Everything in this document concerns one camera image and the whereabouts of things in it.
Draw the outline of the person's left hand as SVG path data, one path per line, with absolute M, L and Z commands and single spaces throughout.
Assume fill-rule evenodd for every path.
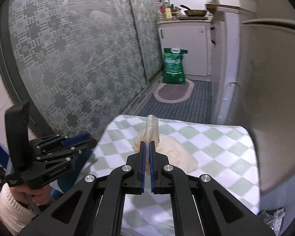
M 45 205 L 50 200 L 50 191 L 51 191 L 50 185 L 46 185 L 43 188 L 38 190 L 32 190 L 26 184 L 12 187 L 9 189 L 10 189 L 11 195 L 16 201 L 26 205 L 28 205 L 29 202 L 25 194 L 28 194 L 31 197 L 31 200 L 37 206 Z

